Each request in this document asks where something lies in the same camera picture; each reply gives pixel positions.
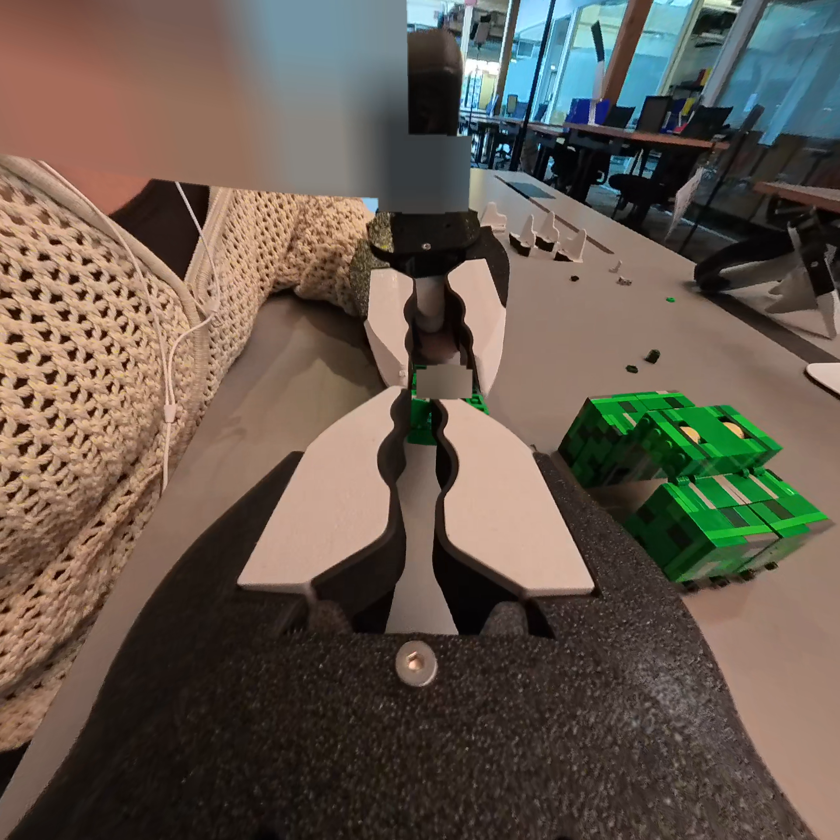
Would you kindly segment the cream knit sweater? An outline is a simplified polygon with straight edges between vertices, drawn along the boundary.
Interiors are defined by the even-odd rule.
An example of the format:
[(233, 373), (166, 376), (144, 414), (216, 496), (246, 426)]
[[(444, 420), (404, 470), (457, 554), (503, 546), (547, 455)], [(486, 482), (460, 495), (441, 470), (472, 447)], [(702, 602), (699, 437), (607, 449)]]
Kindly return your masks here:
[(1, 750), (12, 766), (275, 293), (266, 192), (177, 185), (199, 234), (181, 280), (110, 217), (147, 183), (2, 155)]

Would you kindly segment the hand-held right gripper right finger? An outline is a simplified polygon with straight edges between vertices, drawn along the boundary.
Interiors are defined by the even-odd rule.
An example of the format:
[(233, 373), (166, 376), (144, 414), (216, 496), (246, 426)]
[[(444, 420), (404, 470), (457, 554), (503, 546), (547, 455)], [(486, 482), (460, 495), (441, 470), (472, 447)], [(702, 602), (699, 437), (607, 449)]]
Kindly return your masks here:
[(518, 599), (591, 595), (592, 574), (530, 447), (464, 400), (434, 410), (444, 557)]

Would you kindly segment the green lego plate assembly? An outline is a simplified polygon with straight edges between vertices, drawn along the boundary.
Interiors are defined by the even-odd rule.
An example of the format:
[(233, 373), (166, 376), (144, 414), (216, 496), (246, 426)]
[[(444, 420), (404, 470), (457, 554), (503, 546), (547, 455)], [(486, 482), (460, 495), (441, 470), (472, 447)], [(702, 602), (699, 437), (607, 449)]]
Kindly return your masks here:
[[(430, 402), (426, 398), (417, 396), (415, 385), (412, 386), (411, 394), (411, 427), (406, 441), (411, 445), (435, 447), (437, 446), (437, 440), (433, 430)], [(487, 403), (479, 392), (473, 392), (469, 397), (462, 398), (461, 401), (483, 414), (490, 414)]]

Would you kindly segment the green blocky lego model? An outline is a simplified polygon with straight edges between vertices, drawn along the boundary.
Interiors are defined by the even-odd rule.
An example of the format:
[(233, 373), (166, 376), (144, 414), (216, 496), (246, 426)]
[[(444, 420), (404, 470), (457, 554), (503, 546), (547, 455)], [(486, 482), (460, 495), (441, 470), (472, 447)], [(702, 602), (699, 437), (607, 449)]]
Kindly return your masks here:
[(613, 515), (688, 592), (774, 570), (834, 526), (769, 468), (781, 451), (734, 406), (679, 391), (588, 396), (558, 447), (588, 491), (649, 491)]

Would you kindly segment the black and white device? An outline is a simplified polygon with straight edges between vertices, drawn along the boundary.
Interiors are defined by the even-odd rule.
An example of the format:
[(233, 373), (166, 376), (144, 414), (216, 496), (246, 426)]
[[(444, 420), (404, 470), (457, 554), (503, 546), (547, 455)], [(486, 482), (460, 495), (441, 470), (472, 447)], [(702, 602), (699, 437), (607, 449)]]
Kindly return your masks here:
[(764, 287), (746, 302), (783, 320), (811, 313), (809, 327), (838, 339), (838, 216), (812, 209), (783, 229), (730, 245), (698, 263), (694, 280), (708, 297)]

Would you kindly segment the black office chair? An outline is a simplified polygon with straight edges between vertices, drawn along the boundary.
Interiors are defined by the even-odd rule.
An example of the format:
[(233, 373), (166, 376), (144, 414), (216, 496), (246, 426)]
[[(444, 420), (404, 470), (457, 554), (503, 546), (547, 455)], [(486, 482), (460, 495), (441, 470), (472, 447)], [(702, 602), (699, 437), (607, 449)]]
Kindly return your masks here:
[(612, 217), (616, 213), (630, 206), (631, 210), (625, 216), (623, 224), (633, 230), (640, 231), (649, 209), (654, 205), (666, 204), (672, 200), (678, 189), (689, 180), (688, 175), (678, 175), (676, 178), (644, 178), (641, 175), (614, 174), (608, 180), (608, 185), (617, 191), (618, 198)]

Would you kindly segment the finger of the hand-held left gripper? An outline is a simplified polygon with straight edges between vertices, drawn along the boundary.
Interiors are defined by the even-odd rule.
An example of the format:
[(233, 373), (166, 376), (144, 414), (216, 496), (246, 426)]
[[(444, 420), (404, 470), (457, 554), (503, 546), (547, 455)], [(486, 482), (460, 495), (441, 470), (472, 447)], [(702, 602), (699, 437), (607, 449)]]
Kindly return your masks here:
[(486, 261), (466, 261), (451, 271), (455, 326), (477, 390), (488, 396), (499, 370), (507, 309)]
[(396, 270), (371, 272), (364, 330), (385, 385), (410, 385), (414, 280)]

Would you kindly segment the black undershirt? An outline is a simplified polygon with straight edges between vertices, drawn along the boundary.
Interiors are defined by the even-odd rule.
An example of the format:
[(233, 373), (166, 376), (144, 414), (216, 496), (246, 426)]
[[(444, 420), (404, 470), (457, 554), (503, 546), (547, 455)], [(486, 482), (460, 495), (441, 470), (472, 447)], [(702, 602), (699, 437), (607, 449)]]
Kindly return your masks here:
[(110, 217), (183, 280), (199, 241), (190, 212), (175, 182), (151, 180)]

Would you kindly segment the wooden background desk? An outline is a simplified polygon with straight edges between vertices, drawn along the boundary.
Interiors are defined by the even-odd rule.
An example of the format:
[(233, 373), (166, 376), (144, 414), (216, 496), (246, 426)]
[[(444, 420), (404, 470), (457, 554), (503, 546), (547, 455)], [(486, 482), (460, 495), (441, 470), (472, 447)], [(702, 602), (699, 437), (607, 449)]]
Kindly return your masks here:
[(618, 141), (619, 144), (639, 144), (651, 149), (694, 150), (704, 152), (723, 152), (730, 148), (730, 143), (723, 140), (698, 140), (674, 133), (640, 132), (630, 129), (618, 129), (604, 125), (590, 125), (564, 122), (559, 126), (567, 133), (597, 137)]

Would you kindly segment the white paper sheet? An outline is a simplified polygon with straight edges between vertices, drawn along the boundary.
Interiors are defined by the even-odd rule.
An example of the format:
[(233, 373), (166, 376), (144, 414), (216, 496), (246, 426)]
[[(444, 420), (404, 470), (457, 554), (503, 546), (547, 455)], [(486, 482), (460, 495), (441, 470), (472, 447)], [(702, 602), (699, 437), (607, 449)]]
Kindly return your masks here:
[(686, 215), (690, 204), (692, 204), (695, 198), (697, 189), (701, 184), (705, 171), (706, 168), (704, 166), (696, 168), (689, 180), (677, 190), (666, 237), (671, 236), (676, 231), (677, 227)]

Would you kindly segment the wooden pillar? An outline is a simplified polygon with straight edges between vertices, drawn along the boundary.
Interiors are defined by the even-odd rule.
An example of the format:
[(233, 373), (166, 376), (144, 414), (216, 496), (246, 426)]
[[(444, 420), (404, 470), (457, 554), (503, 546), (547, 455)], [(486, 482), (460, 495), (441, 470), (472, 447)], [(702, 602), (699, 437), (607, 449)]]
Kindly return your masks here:
[(617, 104), (654, 1), (628, 1), (604, 75), (603, 97)]

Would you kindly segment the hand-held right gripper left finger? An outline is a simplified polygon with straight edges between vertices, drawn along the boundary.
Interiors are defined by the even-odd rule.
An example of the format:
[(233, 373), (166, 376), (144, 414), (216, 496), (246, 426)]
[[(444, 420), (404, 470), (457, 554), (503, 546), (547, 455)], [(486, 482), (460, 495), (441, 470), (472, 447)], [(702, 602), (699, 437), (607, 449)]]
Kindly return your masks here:
[(238, 577), (249, 591), (381, 599), (405, 565), (396, 494), (407, 390), (391, 386), (329, 426), (292, 470)]

